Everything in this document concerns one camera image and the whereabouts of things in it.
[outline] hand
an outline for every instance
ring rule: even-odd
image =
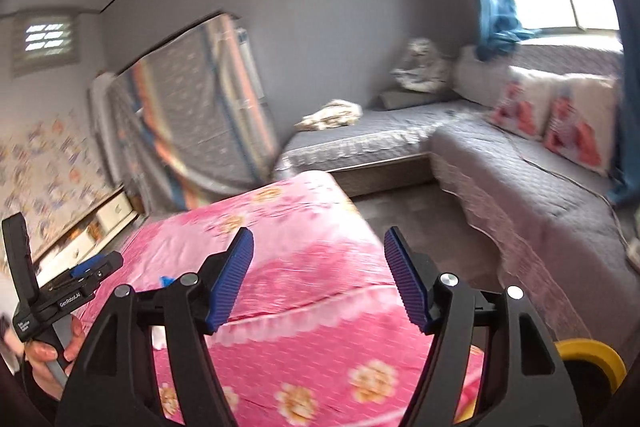
[[[71,332],[73,333],[73,337],[64,352],[64,357],[67,362],[73,362],[78,357],[80,348],[84,343],[82,324],[80,320],[73,315],[71,318]],[[60,386],[49,371],[49,367],[47,367],[47,362],[52,362],[58,358],[56,350],[52,346],[49,346],[49,344],[32,341],[24,346],[24,356],[31,364],[31,367],[33,367],[33,380],[35,383],[49,396],[60,400],[60,397],[62,397],[62,386]],[[73,363],[71,363],[65,369],[67,376],[71,373],[73,366]]]
[[[15,334],[15,331],[11,327],[11,321],[6,315],[0,317],[0,336],[0,341],[3,341],[6,346],[11,349],[12,353],[18,359],[21,359],[24,353],[24,344],[21,343],[18,335]]]

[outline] white pillow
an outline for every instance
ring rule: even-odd
[[[564,76],[516,66],[510,67],[510,75],[489,121],[522,137],[542,140],[551,102]]]
[[[617,105],[614,78],[566,74],[552,104],[546,148],[606,176],[615,149]]]

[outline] blue plastic piece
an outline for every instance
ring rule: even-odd
[[[385,233],[385,259],[394,276],[409,320],[425,332],[429,323],[427,289],[415,272],[409,253],[393,230]]]
[[[96,264],[102,261],[105,258],[106,254],[99,253],[94,255],[91,259],[87,259],[84,263],[80,263],[77,266],[74,266],[71,269],[71,277],[75,279],[76,277],[80,277],[87,270],[91,270]]]
[[[175,281],[175,279],[173,277],[167,277],[166,275],[163,275],[160,278],[160,285],[162,286],[162,288],[166,288],[167,286],[169,286],[173,281]]]
[[[233,250],[209,295],[207,325],[213,332],[229,320],[242,280],[254,258],[254,234],[249,229],[239,230],[230,248]]]

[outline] pink bed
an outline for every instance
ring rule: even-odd
[[[407,319],[380,241],[325,172],[142,227],[83,323],[118,284],[142,291],[196,271],[241,226],[254,233],[254,259],[229,322],[207,338],[238,424],[397,426],[431,337]],[[154,345],[164,412],[182,421],[161,335]],[[474,348],[460,409],[475,398],[481,367]]]

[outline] wallpaper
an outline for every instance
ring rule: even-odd
[[[74,112],[2,135],[0,218],[22,212],[36,253],[111,191]],[[6,268],[2,246],[0,268]]]

